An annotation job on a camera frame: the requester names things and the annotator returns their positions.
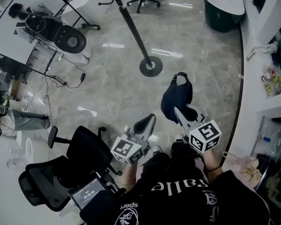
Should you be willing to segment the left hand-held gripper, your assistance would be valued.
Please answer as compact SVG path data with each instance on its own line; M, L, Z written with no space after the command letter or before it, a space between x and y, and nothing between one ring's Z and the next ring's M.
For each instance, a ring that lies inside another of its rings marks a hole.
M136 122L134 126L126 126L124 133L118 136L111 148L111 153L119 162L132 166L150 148L148 143L156 124L156 116L151 113Z

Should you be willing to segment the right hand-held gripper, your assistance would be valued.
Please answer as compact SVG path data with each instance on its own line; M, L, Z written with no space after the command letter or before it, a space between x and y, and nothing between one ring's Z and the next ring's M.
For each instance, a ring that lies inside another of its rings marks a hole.
M174 107L174 113L180 126L186 130L188 143L198 152L205 153L219 144L222 136L220 128L215 120L205 118L200 108L186 104L185 116L177 107Z

